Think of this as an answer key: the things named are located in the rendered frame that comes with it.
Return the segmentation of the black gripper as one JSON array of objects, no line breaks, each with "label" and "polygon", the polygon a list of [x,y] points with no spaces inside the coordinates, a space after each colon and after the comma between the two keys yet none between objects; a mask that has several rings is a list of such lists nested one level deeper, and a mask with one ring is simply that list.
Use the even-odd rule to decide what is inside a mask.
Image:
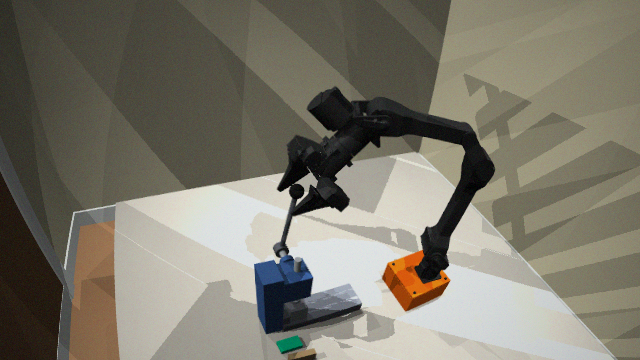
[{"label": "black gripper", "polygon": [[[318,183],[316,188],[310,184],[309,193],[290,213],[293,217],[326,207],[331,207],[332,209],[336,208],[338,211],[342,212],[349,206],[350,199],[342,188],[334,182],[337,180],[335,175],[345,165],[349,168],[353,165],[351,160],[354,156],[337,140],[336,137],[331,136],[328,138],[325,136],[322,140],[326,140],[328,142],[325,147],[326,151],[332,149],[332,158],[326,168],[319,174],[320,176],[313,171],[312,167],[307,166],[317,179]],[[287,154],[289,164],[276,188],[279,192],[287,189],[310,173],[306,165],[294,162],[290,158],[289,151]]]}]

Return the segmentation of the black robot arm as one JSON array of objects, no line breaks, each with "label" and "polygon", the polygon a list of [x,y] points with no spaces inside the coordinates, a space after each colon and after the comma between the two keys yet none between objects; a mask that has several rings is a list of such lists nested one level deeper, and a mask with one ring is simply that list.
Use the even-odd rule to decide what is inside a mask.
[{"label": "black robot arm", "polygon": [[[414,267],[423,284],[441,279],[441,270],[449,267],[446,253],[451,234],[475,192],[485,187],[495,172],[492,160],[480,146],[472,127],[466,122],[410,110],[385,97],[350,103],[337,87],[317,94],[306,109],[328,131],[339,130],[334,137],[354,157],[370,142],[380,148],[380,136],[409,134],[462,145],[466,152],[461,165],[461,179],[440,220],[436,225],[426,227],[421,235],[424,257]],[[319,175],[332,158],[332,149],[325,149],[327,144],[326,140],[317,143],[295,135],[287,151],[294,162],[312,167]]]}]

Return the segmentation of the green flat block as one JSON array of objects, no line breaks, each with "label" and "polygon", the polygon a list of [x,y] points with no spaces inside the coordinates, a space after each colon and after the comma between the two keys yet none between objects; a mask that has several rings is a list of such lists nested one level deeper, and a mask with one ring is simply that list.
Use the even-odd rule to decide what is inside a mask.
[{"label": "green flat block", "polygon": [[291,352],[292,350],[297,350],[298,348],[303,348],[303,344],[298,335],[277,341],[277,346],[282,354]]}]

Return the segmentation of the blue arbor press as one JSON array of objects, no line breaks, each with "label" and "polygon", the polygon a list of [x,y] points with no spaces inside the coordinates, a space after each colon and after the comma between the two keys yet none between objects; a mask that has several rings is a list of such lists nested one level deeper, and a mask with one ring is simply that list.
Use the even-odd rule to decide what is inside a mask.
[{"label": "blue arbor press", "polygon": [[[285,243],[292,219],[290,213],[297,199],[304,195],[303,186],[293,184],[289,188],[289,195],[292,199],[283,235],[273,247],[276,256],[281,258],[280,263],[270,260],[254,264],[257,314],[266,334],[327,321],[360,310],[362,306],[350,283],[311,295],[313,277],[309,268],[303,258],[296,257],[294,260],[292,255],[287,255],[289,249]],[[301,299],[308,307],[307,317],[290,323],[284,303],[298,304]]]}]

